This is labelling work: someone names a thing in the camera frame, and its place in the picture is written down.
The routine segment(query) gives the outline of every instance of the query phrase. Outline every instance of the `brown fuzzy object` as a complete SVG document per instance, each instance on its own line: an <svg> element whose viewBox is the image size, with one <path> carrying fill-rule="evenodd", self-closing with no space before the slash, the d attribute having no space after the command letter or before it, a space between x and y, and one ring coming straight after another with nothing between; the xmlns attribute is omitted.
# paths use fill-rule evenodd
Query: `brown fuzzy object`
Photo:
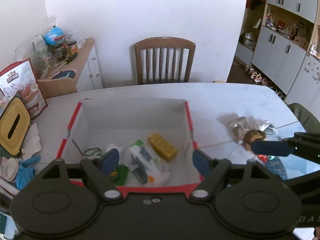
<svg viewBox="0 0 320 240"><path fill-rule="evenodd" d="M250 130L243 138L243 145L246 150L251 151L251 144L254 141L264 141L266 134L260 130Z"/></svg>

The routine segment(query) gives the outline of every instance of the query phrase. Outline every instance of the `white box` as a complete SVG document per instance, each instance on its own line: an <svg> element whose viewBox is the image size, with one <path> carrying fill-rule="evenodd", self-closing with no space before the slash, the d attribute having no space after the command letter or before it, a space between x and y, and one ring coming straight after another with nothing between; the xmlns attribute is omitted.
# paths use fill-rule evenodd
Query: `white box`
<svg viewBox="0 0 320 240"><path fill-rule="evenodd" d="M105 150L114 143L126 150L137 140L148 144L148 136L160 134L178 149L169 162L171 175L166 185L199 183L200 177L192 163L193 126L188 102L164 98L93 98L78 103L63 139L57 158L66 163L79 163L79 152L98 147ZM129 172L126 187L143 187Z"/></svg>

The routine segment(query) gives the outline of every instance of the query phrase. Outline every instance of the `blue glove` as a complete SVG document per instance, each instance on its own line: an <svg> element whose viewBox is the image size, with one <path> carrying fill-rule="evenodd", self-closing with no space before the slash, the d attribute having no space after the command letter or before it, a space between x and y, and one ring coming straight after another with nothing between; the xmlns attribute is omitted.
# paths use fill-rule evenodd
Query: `blue glove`
<svg viewBox="0 0 320 240"><path fill-rule="evenodd" d="M19 169L16 177L16 185L19 190L22 190L28 182L35 176L35 169L28 168L29 165L39 162L40 156L34 156L19 164Z"/></svg>

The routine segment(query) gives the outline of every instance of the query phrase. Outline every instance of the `wooden chair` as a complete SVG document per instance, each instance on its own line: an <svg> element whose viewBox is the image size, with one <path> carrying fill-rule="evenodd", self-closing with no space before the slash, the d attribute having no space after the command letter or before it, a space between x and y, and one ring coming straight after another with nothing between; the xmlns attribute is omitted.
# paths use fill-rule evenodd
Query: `wooden chair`
<svg viewBox="0 0 320 240"><path fill-rule="evenodd" d="M159 80L156 80L156 66L157 66L157 48L160 48L159 53ZM163 53L164 48L166 48L166 56L165 56L165 78L162 78L162 68L163 68ZM173 56L172 56L172 71L171 77L168 77L169 73L169 49L173 48ZM173 82L182 82L181 78L181 71L182 71L182 61L183 61L183 49L189 49L188 53L188 60L186 66L186 72L183 81L188 82L191 66L193 62L193 56L195 54L196 45L188 40L181 39L181 38L174 38L174 37L155 37L149 38L142 41L139 41L135 45L135 54L136 54L136 65L137 65L137 75L138 75L138 84L142 85L142 60L141 60L141 51L146 50L146 76L147 76L147 83L173 83ZM152 49L152 80L149 79L150 73L150 52L149 50ZM174 80L175 73L176 73L176 52L177 49L180 49L180 58L178 64L178 79Z"/></svg>

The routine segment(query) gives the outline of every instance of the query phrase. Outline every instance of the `blue globe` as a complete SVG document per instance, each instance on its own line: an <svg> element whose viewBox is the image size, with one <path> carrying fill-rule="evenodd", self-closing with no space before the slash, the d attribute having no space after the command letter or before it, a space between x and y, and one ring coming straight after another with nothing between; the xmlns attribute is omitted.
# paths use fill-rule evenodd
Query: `blue globe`
<svg viewBox="0 0 320 240"><path fill-rule="evenodd" d="M55 46L57 43L54 39L60 36L63 36L63 31L58 27L53 27L44 36L44 41L47 45Z"/></svg>

